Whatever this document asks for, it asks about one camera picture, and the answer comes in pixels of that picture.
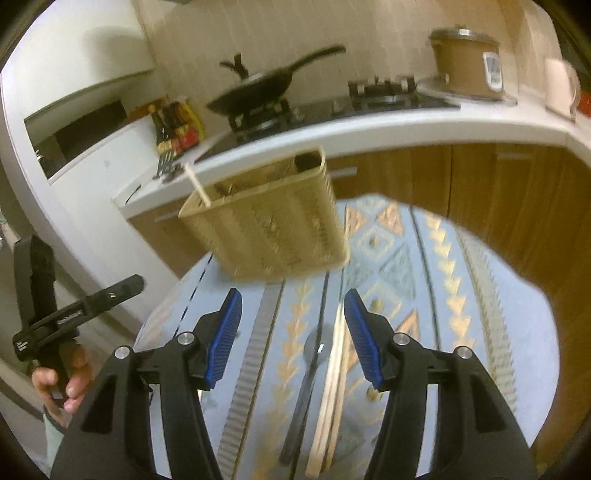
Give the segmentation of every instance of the white kettle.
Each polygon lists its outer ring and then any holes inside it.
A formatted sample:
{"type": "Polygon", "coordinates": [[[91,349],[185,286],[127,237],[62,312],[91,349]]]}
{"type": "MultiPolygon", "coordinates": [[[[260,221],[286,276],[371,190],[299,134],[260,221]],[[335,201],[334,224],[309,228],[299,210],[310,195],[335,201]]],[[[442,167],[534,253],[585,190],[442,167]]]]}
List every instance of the white kettle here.
{"type": "Polygon", "coordinates": [[[569,120],[575,120],[575,112],[581,100],[581,84],[577,71],[562,59],[545,59],[546,108],[569,120]]]}

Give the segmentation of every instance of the finger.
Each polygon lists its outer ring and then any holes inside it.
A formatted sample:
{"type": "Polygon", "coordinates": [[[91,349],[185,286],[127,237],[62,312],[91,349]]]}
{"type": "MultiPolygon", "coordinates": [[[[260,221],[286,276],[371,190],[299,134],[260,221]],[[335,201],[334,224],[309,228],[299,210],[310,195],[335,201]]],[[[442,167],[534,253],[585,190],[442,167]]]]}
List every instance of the finger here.
{"type": "Polygon", "coordinates": [[[72,368],[82,368],[87,363],[88,355],[86,355],[86,350],[82,345],[79,345],[72,352],[72,356],[70,357],[70,365],[72,366],[72,368]]]}
{"type": "Polygon", "coordinates": [[[92,382],[92,368],[89,364],[72,371],[70,381],[66,386],[66,394],[70,398],[77,398],[84,393],[92,382]]]}
{"type": "Polygon", "coordinates": [[[31,376],[33,387],[37,392],[49,390],[50,387],[57,384],[57,372],[51,368],[37,367],[33,370],[31,376]]]}
{"type": "Polygon", "coordinates": [[[80,407],[80,404],[82,403],[82,400],[84,400],[84,395],[85,394],[82,394],[78,398],[70,398],[69,400],[66,400],[64,403],[64,410],[68,413],[76,413],[80,407]]]}
{"type": "Polygon", "coordinates": [[[33,387],[45,405],[45,408],[50,415],[56,419],[62,426],[65,426],[65,421],[61,415],[59,407],[53,401],[51,396],[51,388],[57,384],[58,376],[55,370],[45,367],[37,367],[31,376],[33,387]]]}

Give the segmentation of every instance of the sleeve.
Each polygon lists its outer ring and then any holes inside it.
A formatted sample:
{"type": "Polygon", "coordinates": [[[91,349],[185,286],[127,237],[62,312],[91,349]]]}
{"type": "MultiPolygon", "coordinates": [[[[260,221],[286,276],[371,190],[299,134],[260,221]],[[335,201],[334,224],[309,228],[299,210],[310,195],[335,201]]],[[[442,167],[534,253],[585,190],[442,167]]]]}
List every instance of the sleeve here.
{"type": "Polygon", "coordinates": [[[45,436],[47,439],[47,466],[51,470],[53,462],[56,459],[57,449],[60,447],[61,440],[66,434],[66,429],[49,415],[49,412],[43,408],[43,423],[45,424],[45,436]]]}

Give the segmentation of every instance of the blue patterned tablecloth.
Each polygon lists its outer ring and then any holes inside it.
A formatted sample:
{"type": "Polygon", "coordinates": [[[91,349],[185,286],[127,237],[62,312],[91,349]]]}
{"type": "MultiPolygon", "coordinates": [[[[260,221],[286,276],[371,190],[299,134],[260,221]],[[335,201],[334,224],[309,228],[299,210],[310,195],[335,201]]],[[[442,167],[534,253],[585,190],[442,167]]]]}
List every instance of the blue patterned tablecloth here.
{"type": "MultiPolygon", "coordinates": [[[[347,224],[351,261],[328,276],[324,326],[334,324],[342,296],[357,288],[370,311],[428,348],[470,346],[512,408],[528,443],[550,409],[558,379],[556,328],[547,300],[496,255],[451,222],[381,196],[338,203],[347,224]]],[[[225,375],[203,392],[207,429],[225,478],[279,478],[278,457],[293,415],[306,363],[303,345],[317,326],[324,277],[241,284],[210,255],[180,280],[138,335],[136,349],[161,346],[215,311],[231,287],[243,296],[243,315],[225,375]]],[[[296,478],[304,478],[326,381],[316,374],[296,478]]],[[[373,390],[351,348],[338,441],[320,476],[361,478],[387,402],[373,390]]],[[[436,390],[427,398],[418,474],[431,459],[436,390]]],[[[159,391],[151,403],[158,473],[170,476],[159,391]]]]}

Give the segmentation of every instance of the wooden cabinet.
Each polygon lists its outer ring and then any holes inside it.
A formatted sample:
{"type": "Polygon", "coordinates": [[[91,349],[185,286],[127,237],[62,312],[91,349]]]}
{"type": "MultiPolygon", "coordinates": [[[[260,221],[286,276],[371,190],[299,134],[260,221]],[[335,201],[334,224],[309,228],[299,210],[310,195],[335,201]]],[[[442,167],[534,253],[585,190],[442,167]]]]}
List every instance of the wooden cabinet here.
{"type": "Polygon", "coordinates": [[[550,463],[591,408],[591,171],[561,148],[455,145],[449,218],[539,286],[553,308],[560,378],[536,440],[538,460],[550,463]]]}
{"type": "Polygon", "coordinates": [[[179,278],[207,253],[178,218],[185,200],[175,200],[129,219],[131,225],[179,278]]]}
{"type": "Polygon", "coordinates": [[[561,148],[466,144],[453,147],[449,218],[483,239],[520,274],[542,235],[561,148]]]}
{"type": "Polygon", "coordinates": [[[447,215],[452,147],[400,148],[327,160],[329,172],[337,173],[333,187],[337,198],[381,193],[399,202],[447,215]],[[340,172],[356,173],[340,176],[340,172]]]}

